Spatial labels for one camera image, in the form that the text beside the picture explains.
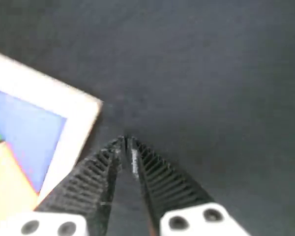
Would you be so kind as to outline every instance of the gray table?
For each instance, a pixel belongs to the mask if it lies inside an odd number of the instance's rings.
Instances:
[[[0,52],[104,108],[83,156],[132,133],[254,236],[295,236],[295,0],[0,0]],[[147,236],[120,176],[108,235]]]

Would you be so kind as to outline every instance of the colorful picture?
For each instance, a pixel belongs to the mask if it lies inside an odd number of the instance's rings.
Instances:
[[[35,207],[65,122],[0,91],[0,216]]]
[[[0,54],[0,222],[72,170],[102,102]]]

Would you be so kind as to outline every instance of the white frame border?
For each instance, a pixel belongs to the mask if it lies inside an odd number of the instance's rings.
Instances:
[[[0,91],[67,119],[38,195],[40,203],[74,167],[102,102],[1,54]]]

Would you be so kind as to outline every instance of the orange triangle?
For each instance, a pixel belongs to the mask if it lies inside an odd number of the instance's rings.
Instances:
[[[36,207],[38,195],[6,143],[0,143],[0,221]]]

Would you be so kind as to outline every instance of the screw hole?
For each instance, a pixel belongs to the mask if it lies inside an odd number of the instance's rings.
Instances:
[[[65,222],[58,229],[58,236],[72,236],[77,229],[73,222]]]
[[[38,226],[38,220],[31,220],[23,225],[23,227],[21,228],[21,233],[23,235],[30,235],[38,229]]]
[[[173,230],[185,230],[189,227],[188,222],[181,216],[174,216],[169,221],[169,226]]]
[[[215,209],[205,210],[204,217],[208,222],[219,222],[223,220],[223,215]]]

